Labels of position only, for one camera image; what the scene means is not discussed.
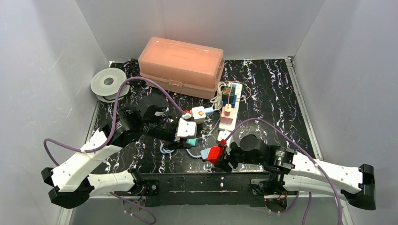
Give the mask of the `light blue power strip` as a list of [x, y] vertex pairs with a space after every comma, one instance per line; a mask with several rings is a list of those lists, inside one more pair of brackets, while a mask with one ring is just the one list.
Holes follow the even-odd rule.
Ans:
[[204, 149], [204, 150], [200, 151], [201, 160], [203, 162], [207, 161], [207, 158], [209, 156], [210, 151], [211, 151], [211, 148], [207, 148], [207, 149]]

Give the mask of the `red cube socket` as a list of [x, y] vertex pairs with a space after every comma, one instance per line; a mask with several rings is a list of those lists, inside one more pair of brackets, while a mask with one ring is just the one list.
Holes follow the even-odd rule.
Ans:
[[219, 161], [223, 157], [224, 152], [225, 152], [225, 149], [222, 147], [219, 147], [219, 146], [214, 146], [214, 147], [210, 148], [210, 152], [207, 156], [207, 161], [209, 161], [213, 165], [216, 165], [217, 163], [219, 163]]

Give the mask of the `teal plug adapter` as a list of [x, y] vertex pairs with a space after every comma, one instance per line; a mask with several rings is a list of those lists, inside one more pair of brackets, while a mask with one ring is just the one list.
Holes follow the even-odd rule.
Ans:
[[196, 138], [187, 139], [186, 144], [190, 147], [196, 147], [198, 145], [198, 140]]

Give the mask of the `white long power strip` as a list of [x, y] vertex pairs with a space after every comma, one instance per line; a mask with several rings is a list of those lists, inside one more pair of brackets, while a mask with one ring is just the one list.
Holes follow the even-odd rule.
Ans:
[[242, 89], [243, 85], [237, 82], [229, 82], [228, 86], [223, 88], [220, 131], [232, 131], [235, 129]]

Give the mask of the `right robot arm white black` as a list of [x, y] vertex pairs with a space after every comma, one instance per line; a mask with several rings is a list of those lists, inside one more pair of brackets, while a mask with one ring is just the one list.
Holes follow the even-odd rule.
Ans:
[[270, 175], [249, 185], [254, 195], [315, 192], [338, 195], [359, 209], [376, 209], [374, 167], [368, 164], [348, 167], [319, 161], [297, 150], [267, 145], [255, 135], [246, 135], [239, 143], [220, 139], [207, 160], [228, 173], [239, 164], [261, 165]]

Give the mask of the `pink translucent plastic storage box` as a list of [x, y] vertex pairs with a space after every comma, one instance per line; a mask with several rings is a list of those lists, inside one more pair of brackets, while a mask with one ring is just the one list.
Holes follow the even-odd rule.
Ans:
[[224, 70], [222, 49], [152, 37], [138, 58], [140, 75], [163, 89], [212, 99]]

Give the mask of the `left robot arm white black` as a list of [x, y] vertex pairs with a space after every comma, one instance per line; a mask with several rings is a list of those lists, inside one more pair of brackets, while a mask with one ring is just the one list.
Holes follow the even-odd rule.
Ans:
[[43, 181], [50, 185], [51, 203], [66, 209], [82, 205], [90, 197], [109, 192], [130, 192], [133, 195], [154, 196], [157, 180], [146, 180], [137, 169], [108, 174], [93, 174], [109, 156], [119, 152], [141, 136], [163, 140], [172, 146], [175, 142], [179, 119], [167, 114], [168, 103], [160, 95], [145, 96], [138, 104], [125, 106], [116, 116], [104, 120], [89, 141], [65, 162], [42, 170]]

